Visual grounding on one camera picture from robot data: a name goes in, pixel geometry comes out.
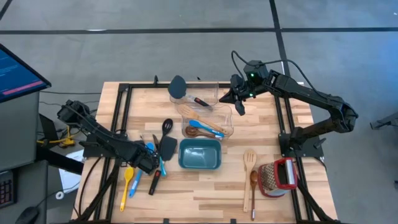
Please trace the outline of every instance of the yellow spatula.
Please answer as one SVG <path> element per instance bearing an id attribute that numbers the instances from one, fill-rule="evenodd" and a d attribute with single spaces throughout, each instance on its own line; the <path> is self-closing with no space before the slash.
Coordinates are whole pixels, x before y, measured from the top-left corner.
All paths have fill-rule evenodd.
<path id="1" fill-rule="evenodd" d="M 127 188 L 129 187 L 130 180 L 134 175 L 134 169 L 129 167 L 124 171 L 124 179 L 126 180 L 126 186 L 124 187 L 124 193 L 122 198 L 122 203 L 120 204 L 120 212 L 124 211 L 124 205 L 126 204 Z"/>

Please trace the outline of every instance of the green bowl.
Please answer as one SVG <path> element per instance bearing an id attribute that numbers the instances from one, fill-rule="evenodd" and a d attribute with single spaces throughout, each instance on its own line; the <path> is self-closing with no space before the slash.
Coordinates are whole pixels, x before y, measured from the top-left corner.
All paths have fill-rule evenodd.
<path id="1" fill-rule="evenodd" d="M 213 139 L 184 139 L 178 163 L 186 169 L 215 170 L 221 165 L 221 144 Z"/>

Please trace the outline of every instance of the wooden table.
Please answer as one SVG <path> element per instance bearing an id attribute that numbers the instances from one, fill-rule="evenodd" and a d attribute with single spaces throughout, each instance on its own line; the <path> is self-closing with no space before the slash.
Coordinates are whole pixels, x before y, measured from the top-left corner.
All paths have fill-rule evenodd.
<path id="1" fill-rule="evenodd" d="M 96 115 L 97 121 L 110 128 L 116 103 L 118 82 L 106 82 Z M 228 89 L 219 89 L 219 96 Z M 285 127 L 289 131 L 284 101 L 280 101 L 284 114 Z M 290 104 L 296 126 L 308 126 L 313 123 L 310 107 L 299 100 L 291 99 Z M 238 223 L 251 223 L 251 212 L 243 212 L 243 190 L 245 171 L 243 153 L 246 149 L 257 152 L 255 169 L 261 164 L 270 163 L 281 158 L 277 135 L 280 133 L 274 97 L 265 93 L 256 99 L 245 102 L 246 115 L 240 116 L 233 110 L 234 134 L 222 142 L 222 165 L 216 171 L 186 170 L 178 164 L 178 154 L 165 166 L 167 177 L 161 178 L 153 196 L 148 195 L 152 177 L 142 175 L 137 192 L 133 198 L 127 198 L 124 212 L 120 212 L 121 197 L 124 190 L 124 170 L 121 167 L 118 187 L 114 200 L 112 216 L 113 223 L 162 223 L 169 218 L 171 223 L 229 223 L 232 218 Z M 123 106 L 119 114 L 119 124 L 123 115 Z M 174 128 L 169 136 L 183 139 L 181 131 L 182 118 L 170 102 L 166 88 L 133 89 L 127 122 L 127 133 L 130 139 L 139 139 L 155 134 L 161 137 L 161 126 L 166 118 L 172 118 Z M 87 173 L 96 158 L 85 162 L 81 179 L 85 180 Z M 322 209 L 337 218 L 325 168 L 312 158 L 303 158 L 308 188 Z M 103 159 L 97 164 L 90 175 L 83 194 L 82 210 L 86 208 L 97 194 L 100 184 Z M 75 206 L 78 206 L 81 186 Z M 297 190 L 303 218 L 306 218 L 302 196 Z M 107 193 L 103 200 L 101 218 L 104 218 Z M 256 189 L 256 219 L 253 223 L 295 223 L 292 197 L 289 194 L 277 199 L 267 198 Z"/>

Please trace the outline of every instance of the gray floor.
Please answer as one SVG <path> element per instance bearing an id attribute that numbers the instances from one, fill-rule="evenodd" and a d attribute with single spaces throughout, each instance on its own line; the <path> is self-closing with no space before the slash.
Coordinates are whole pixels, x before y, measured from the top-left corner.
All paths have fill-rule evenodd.
<path id="1" fill-rule="evenodd" d="M 397 27 L 396 1 L 276 0 L 282 28 Z M 273 27 L 268 1 L 260 0 L 13 0 L 1 30 Z M 358 112 L 355 130 L 330 133 L 324 143 L 328 177 L 339 219 L 397 223 L 398 131 L 369 122 L 398 111 L 398 32 L 283 33 L 295 60 L 318 90 L 342 96 Z M 244 58 L 279 59 L 274 33 L 1 35 L 10 48 L 52 83 L 52 91 L 100 91 L 105 81 L 229 80 L 230 51 Z M 271 67 L 280 71 L 279 65 Z M 303 81 L 290 67 L 292 76 Z M 98 100 L 99 96 L 42 93 L 40 100 Z M 56 106 L 40 112 L 55 119 Z M 315 121 L 327 113 L 312 108 Z M 70 152 L 57 149 L 61 153 Z M 50 191 L 60 187 L 50 169 Z M 49 201 L 48 222 L 65 222 L 74 194 Z"/>

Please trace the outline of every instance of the computer monitor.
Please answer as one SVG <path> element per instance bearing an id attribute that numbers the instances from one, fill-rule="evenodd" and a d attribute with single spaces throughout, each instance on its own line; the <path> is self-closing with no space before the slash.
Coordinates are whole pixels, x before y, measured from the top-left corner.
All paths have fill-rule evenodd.
<path id="1" fill-rule="evenodd" d="M 0 103 L 48 87 L 48 80 L 0 44 Z"/>

